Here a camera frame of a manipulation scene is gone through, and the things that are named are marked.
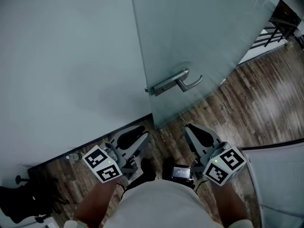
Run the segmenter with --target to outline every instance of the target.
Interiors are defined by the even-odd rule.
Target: baseboard
[[[246,147],[246,148],[243,148],[242,151],[271,149],[271,148],[282,147],[282,146],[286,146],[286,145],[291,145],[291,144],[296,144],[296,143],[303,143],[303,142],[304,142],[304,138],[301,138],[301,139],[295,139],[295,140],[286,141],[286,142],[273,143],[273,144],[263,145],[263,146]]]
[[[122,129],[124,129],[124,128],[133,126],[133,125],[135,125],[135,124],[137,124],[137,123],[139,123],[139,122],[141,122],[141,121],[147,120],[147,119],[149,119],[149,118],[152,118],[152,113],[150,113],[150,114],[148,114],[148,115],[146,115],[146,116],[144,116],[144,117],[142,117],[142,118],[140,118],[140,119],[137,119],[137,120],[135,120],[135,121],[133,121],[133,122],[131,122],[131,123],[129,123],[129,124],[123,126],[123,127],[120,127],[120,128],[118,128],[118,129],[116,129],[116,130],[110,132],[110,133],[107,133],[107,134],[105,134],[105,135],[103,135],[103,136],[101,136],[101,137],[99,137],[99,138],[96,138],[96,139],[94,139],[94,140],[92,140],[92,141],[90,141],[90,142],[87,142],[87,143],[85,143],[85,144],[83,144],[83,145],[81,145],[81,146],[79,146],[79,147],[77,147],[77,148],[74,148],[74,149],[72,149],[72,150],[69,150],[68,152],[65,152],[65,153],[63,153],[63,154],[61,154],[61,155],[59,155],[59,156],[56,156],[56,157],[54,157],[54,158],[52,158],[52,159],[50,159],[50,160],[48,160],[48,161],[45,161],[45,162],[43,162],[43,163],[41,163],[41,164],[39,164],[39,165],[33,166],[33,167],[31,167],[31,168],[28,169],[28,174],[30,175],[30,172],[31,172],[33,169],[35,169],[35,168],[37,168],[37,167],[39,167],[39,166],[43,166],[43,165],[45,165],[45,164],[47,164],[47,163],[49,163],[49,162],[52,162],[52,161],[54,161],[54,160],[56,160],[56,159],[58,159],[58,158],[63,157],[63,156],[66,155],[66,154],[70,154],[70,153],[73,153],[73,152],[75,152],[75,151],[77,151],[77,150],[81,150],[82,148],[85,148],[85,147],[87,147],[87,146],[89,146],[89,145],[91,145],[91,144],[93,144],[93,143],[95,143],[95,142],[97,142],[97,141],[100,141],[100,140],[102,140],[102,139],[104,139],[104,138],[106,138],[106,137],[108,137],[108,136],[110,136],[110,135],[113,135],[113,134],[118,133],[120,130],[122,130]]]
[[[273,51],[273,50],[277,50],[278,48],[281,48],[281,47],[283,47],[283,46],[285,46],[285,45],[286,45],[286,44],[281,45],[281,46],[276,47],[276,48],[273,48],[273,49],[271,49],[271,50],[269,50],[269,51],[263,52],[262,54],[255,56],[255,57],[253,57],[253,58],[251,58],[251,59],[248,59],[248,60],[246,60],[246,61],[244,61],[244,62],[241,62],[240,64],[237,65],[237,67],[238,67],[238,66],[241,66],[241,65],[243,65],[243,64],[245,64],[245,63],[247,63],[247,62],[249,62],[249,61],[251,61],[251,60],[254,60],[254,59],[256,59],[257,57],[260,57],[260,56],[262,56],[262,55],[265,55],[265,54],[267,54],[268,52],[271,52],[271,51]]]

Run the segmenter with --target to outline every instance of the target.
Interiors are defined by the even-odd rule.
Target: person
[[[106,221],[105,228],[222,228],[207,214],[194,190],[185,183],[171,181],[173,159],[165,161],[162,180],[155,180],[155,172],[148,159],[143,159],[143,174],[134,180],[122,200]],[[118,179],[98,183],[80,203],[74,221],[64,228],[88,226],[97,228],[102,222]],[[224,227],[253,228],[247,210],[230,183],[222,187],[211,182],[218,212]]]

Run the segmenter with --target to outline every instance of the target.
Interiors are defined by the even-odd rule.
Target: small display screen
[[[190,179],[190,167],[173,167],[172,177]]]

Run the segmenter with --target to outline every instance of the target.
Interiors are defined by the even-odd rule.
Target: cable
[[[204,180],[204,181],[202,181],[199,185],[198,185],[198,187],[195,189],[195,193],[197,194],[197,190],[199,189],[199,187],[200,187],[200,185],[202,184],[202,183],[205,183],[205,182],[207,182],[208,180]]]
[[[120,184],[119,182],[117,184],[123,188],[123,191],[125,191],[124,186],[122,184]]]

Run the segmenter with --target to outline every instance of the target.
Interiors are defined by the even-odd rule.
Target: gray wall
[[[299,17],[304,19],[304,6],[301,0],[283,0]]]
[[[151,112],[131,0],[0,0],[0,185]]]

